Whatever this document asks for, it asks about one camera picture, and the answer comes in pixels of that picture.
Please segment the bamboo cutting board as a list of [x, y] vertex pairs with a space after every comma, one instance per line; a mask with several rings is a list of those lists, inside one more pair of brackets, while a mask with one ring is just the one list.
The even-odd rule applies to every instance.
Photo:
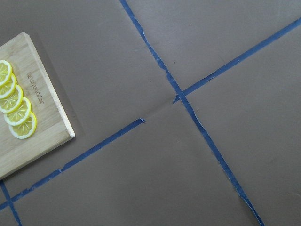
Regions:
[[59, 97], [30, 38], [24, 32], [0, 48], [1, 59], [10, 62], [18, 84], [32, 104], [37, 127], [32, 136], [18, 139], [0, 118], [0, 178], [11, 175], [32, 161], [75, 137]]

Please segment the lemon slice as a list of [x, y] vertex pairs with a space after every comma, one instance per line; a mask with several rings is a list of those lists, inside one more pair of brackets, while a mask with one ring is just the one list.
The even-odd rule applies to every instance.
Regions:
[[29, 117], [32, 105], [26, 97], [23, 97], [20, 106], [11, 113], [4, 113], [4, 120], [8, 125], [20, 125]]
[[8, 97], [16, 88], [16, 84], [16, 77], [14, 74], [11, 74], [11, 78], [0, 86], [0, 99]]
[[16, 85], [14, 91], [7, 97], [0, 100], [0, 111], [10, 113], [16, 110], [23, 99], [23, 90], [19, 85]]
[[11, 78], [12, 66], [6, 60], [0, 61], [0, 86], [4, 85]]
[[34, 113], [30, 112], [29, 117], [21, 124], [12, 126], [9, 125], [9, 131], [18, 139], [26, 139], [31, 137], [37, 127], [37, 119]]

